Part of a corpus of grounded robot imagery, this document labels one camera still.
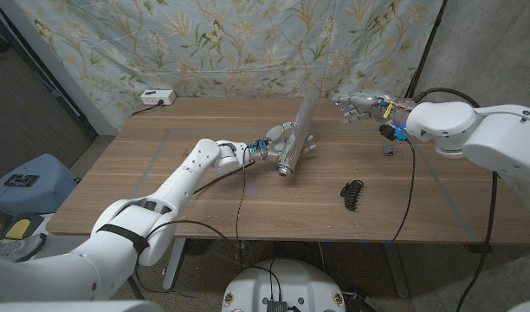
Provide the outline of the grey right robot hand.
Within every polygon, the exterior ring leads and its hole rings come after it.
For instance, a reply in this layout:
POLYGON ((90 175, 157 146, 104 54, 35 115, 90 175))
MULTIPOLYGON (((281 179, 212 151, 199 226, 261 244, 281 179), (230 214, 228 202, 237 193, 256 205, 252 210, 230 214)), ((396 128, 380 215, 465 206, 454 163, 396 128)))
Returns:
POLYGON ((344 124, 372 119, 382 124, 403 127, 417 103, 410 99, 395 98, 384 92, 335 95, 331 101, 344 116, 344 124))

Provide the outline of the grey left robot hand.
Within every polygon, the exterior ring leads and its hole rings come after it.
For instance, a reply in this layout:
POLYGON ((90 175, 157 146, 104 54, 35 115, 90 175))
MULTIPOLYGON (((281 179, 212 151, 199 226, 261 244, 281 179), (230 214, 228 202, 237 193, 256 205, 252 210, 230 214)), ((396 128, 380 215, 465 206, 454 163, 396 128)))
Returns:
POLYGON ((295 131, 298 129, 294 121, 285 122, 272 127, 264 139, 249 143, 245 149, 244 163, 266 160, 277 165, 296 167, 298 161, 312 152, 316 145, 312 142, 313 135, 307 134, 299 151, 296 151, 295 131))

